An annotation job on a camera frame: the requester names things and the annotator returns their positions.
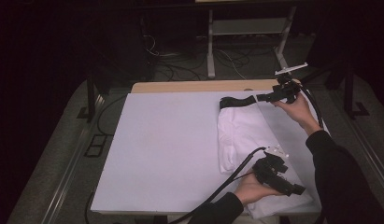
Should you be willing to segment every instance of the folded white cloth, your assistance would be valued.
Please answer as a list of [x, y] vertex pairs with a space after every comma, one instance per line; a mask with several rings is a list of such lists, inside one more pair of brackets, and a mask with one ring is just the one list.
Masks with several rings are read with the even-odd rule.
[[[244, 100], [235, 104], [220, 105], [218, 119], [220, 172], [231, 174], [258, 147], [278, 145], [278, 140], [268, 126], [256, 101]], [[259, 158], [264, 157], [262, 151], [256, 153], [249, 164], [241, 171], [244, 174]], [[303, 186], [297, 173], [287, 159], [284, 159], [288, 170], [282, 176], [291, 183]], [[268, 196], [256, 203], [249, 204], [247, 210], [253, 218], [267, 217], [276, 212], [312, 202], [307, 190], [302, 195]]]

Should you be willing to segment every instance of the black sleeve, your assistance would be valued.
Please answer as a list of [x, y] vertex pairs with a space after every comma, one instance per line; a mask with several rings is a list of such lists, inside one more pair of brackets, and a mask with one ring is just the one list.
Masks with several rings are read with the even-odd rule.
[[313, 155], [317, 191], [328, 223], [384, 223], [384, 210], [352, 156], [325, 131], [311, 134], [306, 145]]
[[226, 193], [215, 203], [206, 203], [197, 209], [189, 224], [231, 224], [244, 211], [233, 193]]

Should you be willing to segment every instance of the table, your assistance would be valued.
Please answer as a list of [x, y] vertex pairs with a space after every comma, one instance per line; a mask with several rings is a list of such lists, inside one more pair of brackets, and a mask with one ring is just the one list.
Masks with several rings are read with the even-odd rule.
[[[202, 149], [209, 150], [204, 148], [201, 144], [199, 145], [199, 141], [190, 141], [187, 143], [187, 146], [184, 146], [182, 145], [182, 142], [174, 140], [171, 142], [172, 148], [165, 148], [164, 151], [160, 151], [160, 153], [154, 150], [149, 153], [139, 153], [138, 150], [145, 150], [142, 148], [134, 150], [131, 153], [127, 151], [131, 150], [130, 148], [133, 146], [122, 145], [121, 141], [123, 140], [123, 137], [120, 137], [120, 133], [130, 134], [133, 141], [135, 140], [136, 142], [139, 141], [146, 144], [151, 141], [154, 144], [157, 144], [157, 146], [160, 144], [167, 144], [169, 140], [171, 140], [156, 138], [155, 134], [157, 132], [167, 132], [167, 130], [171, 129], [172, 124], [162, 124], [159, 120], [149, 119], [146, 117], [146, 115], [149, 114], [149, 111], [133, 111], [133, 109], [127, 107], [129, 105], [128, 103], [131, 103], [133, 99], [137, 100], [138, 97], [143, 97], [145, 100], [152, 98], [153, 100], [150, 103], [141, 101], [134, 105], [137, 107], [146, 106], [146, 108], [152, 106], [153, 108], [157, 108], [157, 111], [154, 111], [154, 113], [160, 113], [165, 111], [165, 106], [158, 108], [161, 104], [160, 100], [163, 99], [163, 96], [168, 94], [182, 96], [179, 97], [178, 101], [178, 103], [181, 104], [181, 100], [192, 100], [194, 97], [210, 97], [210, 95], [214, 93], [222, 95], [227, 94], [229, 91], [240, 92], [250, 90], [244, 91], [244, 93], [252, 94], [254, 91], [270, 91], [271, 87], [276, 84], [277, 82], [274, 79], [136, 83], [132, 89], [132, 94], [135, 95], [135, 98], [130, 98], [131, 101], [128, 102], [130, 95], [127, 97], [121, 116], [123, 117], [127, 114], [127, 116], [135, 119], [140, 117], [143, 119], [141, 123], [137, 125], [140, 127], [135, 126], [134, 128], [126, 127], [124, 119], [120, 120], [91, 209], [94, 212], [102, 214], [181, 214], [190, 211], [194, 206], [198, 205], [203, 198], [213, 192], [210, 188], [204, 189], [203, 192], [199, 190], [194, 191], [195, 188], [201, 188], [201, 183], [210, 187], [218, 187], [219, 185], [217, 184], [222, 183], [228, 177], [228, 175], [219, 174], [216, 149], [206, 153], [203, 158], [198, 160], [189, 160], [188, 158], [183, 157], [186, 153], [190, 158], [198, 158], [194, 152], [201, 152]], [[266, 108], [274, 108], [270, 104], [265, 105], [267, 105], [264, 106]], [[315, 200], [313, 203], [289, 209], [281, 212], [281, 214], [317, 213], [320, 210], [320, 200], [315, 189], [312, 156], [307, 149], [306, 153], [295, 153], [297, 150], [300, 150], [300, 145], [304, 144], [303, 139], [301, 140], [300, 138], [304, 137], [306, 140], [306, 136], [300, 134], [303, 130], [300, 129], [296, 122], [291, 119], [284, 119], [284, 121], [276, 117], [280, 116], [285, 118], [285, 112], [281, 110], [277, 110], [277, 112], [279, 112], [280, 115], [278, 113], [266, 113], [267, 118], [272, 120], [270, 123], [270, 125], [273, 125], [271, 126], [271, 129], [278, 138], [278, 141], [281, 138], [282, 142], [280, 142], [280, 144], [283, 147], [293, 148], [292, 150], [289, 149], [289, 151], [292, 152], [290, 153], [291, 155], [297, 155], [290, 157], [293, 168]], [[178, 113], [174, 112], [168, 116], [173, 119], [180, 119], [188, 115], [184, 114], [183, 116], [180, 116]], [[195, 124], [195, 122], [198, 122], [196, 119], [192, 121], [188, 121], [187, 119], [180, 120], [179, 122], [186, 122], [190, 127], [186, 127], [185, 130], [187, 130], [187, 134], [183, 134], [179, 138], [189, 141], [188, 134], [191, 134], [193, 137], [198, 135], [197, 137], [204, 138], [200, 140], [208, 145], [217, 144], [218, 139], [215, 139], [214, 133], [207, 133], [207, 136], [199, 135], [198, 133], [195, 133], [195, 130], [198, 129], [193, 130], [191, 128], [191, 126], [197, 125], [198, 127], [202, 127], [202, 130], [205, 129], [203, 127], [216, 129], [216, 126], [214, 125], [217, 117], [215, 117], [215, 114], [203, 114], [199, 116], [200, 119], [207, 121], [208, 124], [206, 122]], [[144, 119], [148, 119], [151, 123], [149, 123], [149, 125], [144, 124]], [[184, 147], [190, 147], [191, 149], [186, 152], [180, 152], [178, 150], [178, 148]], [[134, 183], [136, 184], [132, 187], [129, 186], [130, 182], [133, 182], [133, 185]], [[232, 190], [233, 187], [234, 186], [230, 186], [225, 189], [223, 193]]]

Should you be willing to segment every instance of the white desk leg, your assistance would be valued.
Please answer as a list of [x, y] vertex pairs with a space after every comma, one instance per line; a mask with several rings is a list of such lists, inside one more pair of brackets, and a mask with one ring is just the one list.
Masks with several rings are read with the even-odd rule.
[[208, 54], [206, 56], [206, 65], [208, 67], [208, 78], [215, 78], [215, 64], [214, 55], [212, 54], [212, 9], [209, 10], [209, 24], [208, 24]]
[[284, 67], [288, 67], [288, 64], [285, 61], [282, 51], [284, 50], [285, 43], [287, 42], [288, 34], [292, 26], [293, 15], [295, 11], [296, 11], [296, 7], [291, 7], [290, 13], [288, 14], [286, 23], [284, 25], [284, 30], [282, 31], [281, 42], [279, 43], [278, 47], [276, 47], [276, 56], [281, 69], [283, 69]]

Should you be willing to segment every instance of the floor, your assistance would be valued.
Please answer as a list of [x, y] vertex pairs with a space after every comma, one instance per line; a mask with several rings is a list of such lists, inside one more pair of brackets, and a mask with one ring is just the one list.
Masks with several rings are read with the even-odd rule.
[[[215, 79], [274, 78], [279, 67], [273, 47], [278, 40], [275, 35], [216, 39]], [[291, 36], [284, 50], [288, 65], [304, 63], [313, 41], [313, 35]], [[152, 81], [207, 80], [205, 39], [200, 37], [197, 43], [193, 52], [160, 52]], [[155, 50], [150, 49], [152, 57]], [[307, 67], [292, 74], [302, 78], [315, 70]], [[356, 77], [354, 99], [366, 106], [370, 116], [350, 119], [342, 109], [342, 88], [326, 90], [326, 76], [317, 77], [306, 86], [316, 98], [332, 137], [356, 158], [384, 207], [384, 108], [369, 85]], [[86, 106], [86, 85], [75, 91], [8, 223], [151, 222], [151, 217], [100, 215], [88, 210], [129, 92], [130, 89], [116, 88], [99, 96], [97, 115], [86, 123], [85, 119], [77, 119], [79, 110]], [[290, 219], [292, 224], [305, 224], [313, 223], [316, 216]]]

